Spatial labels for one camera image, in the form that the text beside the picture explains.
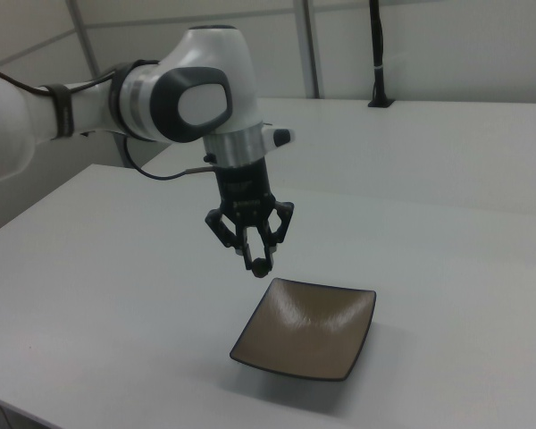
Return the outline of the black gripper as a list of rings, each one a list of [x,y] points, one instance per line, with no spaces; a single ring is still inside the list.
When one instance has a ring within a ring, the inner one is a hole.
[[[275,202],[270,188],[267,166],[264,158],[235,168],[214,168],[215,178],[221,197],[220,208],[211,210],[205,223],[225,248],[234,248],[244,259],[248,271],[253,269],[253,261],[247,241],[247,227],[257,226],[264,246],[264,258],[257,258],[256,269],[272,269],[273,253],[286,237],[294,204]],[[280,224],[275,231],[270,226],[272,210]],[[230,220],[234,231],[223,221]]]

